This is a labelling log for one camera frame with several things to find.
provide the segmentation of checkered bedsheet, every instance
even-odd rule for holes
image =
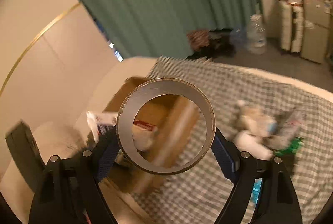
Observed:
[[[233,127],[243,99],[260,105],[267,115],[292,111],[302,103],[306,124],[298,133],[305,138],[297,153],[298,164],[292,178],[300,203],[303,223],[310,223],[327,202],[333,190],[333,104],[293,85],[247,73],[235,66],[203,60],[189,61],[160,57],[150,78],[180,78],[197,86],[210,100],[216,125],[227,139],[237,134]],[[178,164],[184,164],[200,151],[205,139],[205,121],[200,117],[191,140]],[[137,203],[156,223],[214,223],[233,185],[224,178],[210,150],[187,172],[170,176],[158,191],[148,196],[133,194]],[[251,202],[243,223],[254,211]]]

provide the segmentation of plastic water bottle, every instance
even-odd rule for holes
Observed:
[[[252,15],[247,25],[247,49],[254,54],[263,54],[266,50],[266,36],[261,15]]]

